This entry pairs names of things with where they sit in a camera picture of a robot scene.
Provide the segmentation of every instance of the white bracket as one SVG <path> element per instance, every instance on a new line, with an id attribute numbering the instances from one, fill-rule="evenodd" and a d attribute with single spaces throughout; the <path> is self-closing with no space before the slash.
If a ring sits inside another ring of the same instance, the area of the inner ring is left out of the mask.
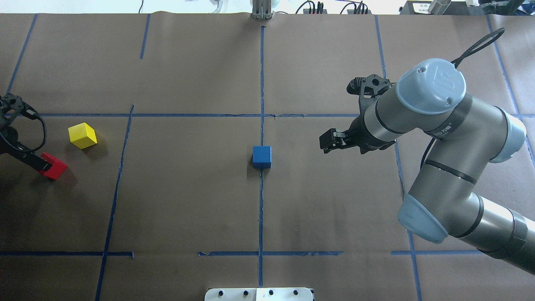
<path id="1" fill-rule="evenodd" d="M 308 288 L 209 289 L 204 301 L 314 301 Z"/>
<path id="2" fill-rule="evenodd" d="M 271 19 L 271 0 L 253 0 L 253 19 Z"/>

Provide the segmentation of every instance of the white label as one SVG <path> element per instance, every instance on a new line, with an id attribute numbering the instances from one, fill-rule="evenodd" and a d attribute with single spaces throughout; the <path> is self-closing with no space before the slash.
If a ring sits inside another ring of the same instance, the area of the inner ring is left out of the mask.
<path id="1" fill-rule="evenodd" d="M 429 12 L 429 3 L 413 3 L 412 8 L 414 9 L 414 12 L 416 13 L 431 14 Z"/>

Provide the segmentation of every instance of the yellow cube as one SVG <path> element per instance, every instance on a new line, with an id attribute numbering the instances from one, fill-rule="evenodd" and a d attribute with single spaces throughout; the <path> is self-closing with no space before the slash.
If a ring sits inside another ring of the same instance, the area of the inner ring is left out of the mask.
<path id="1" fill-rule="evenodd" d="M 71 139 L 71 143 L 80 149 L 97 144 L 95 130 L 85 122 L 69 127 L 68 136 Z"/>

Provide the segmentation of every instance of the light blue joint cap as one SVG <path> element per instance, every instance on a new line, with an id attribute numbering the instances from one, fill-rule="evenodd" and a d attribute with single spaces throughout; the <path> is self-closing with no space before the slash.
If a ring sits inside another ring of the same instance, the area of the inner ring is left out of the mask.
<path id="1" fill-rule="evenodd" d="M 448 237 L 448 231 L 444 226 L 408 193 L 403 197 L 403 205 L 398 212 L 398 220 L 412 233 L 432 243 L 440 244 Z"/>
<path id="2" fill-rule="evenodd" d="M 398 99 L 410 110 L 436 115 L 452 110 L 464 98 L 466 82 L 455 66 L 430 58 L 401 76 L 396 84 Z"/>
<path id="3" fill-rule="evenodd" d="M 500 153 L 489 161 L 491 163 L 501 163 L 509 160 L 513 154 L 520 151 L 526 141 L 526 127 L 524 124 L 518 118 L 505 112 L 504 109 L 498 109 L 502 111 L 507 120 L 507 138 Z"/>

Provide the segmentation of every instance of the blue cube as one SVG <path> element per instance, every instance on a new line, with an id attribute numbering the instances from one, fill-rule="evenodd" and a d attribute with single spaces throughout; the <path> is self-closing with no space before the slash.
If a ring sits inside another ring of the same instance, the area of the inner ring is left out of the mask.
<path id="1" fill-rule="evenodd" d="M 271 168 L 271 146 L 253 146 L 253 167 Z"/>

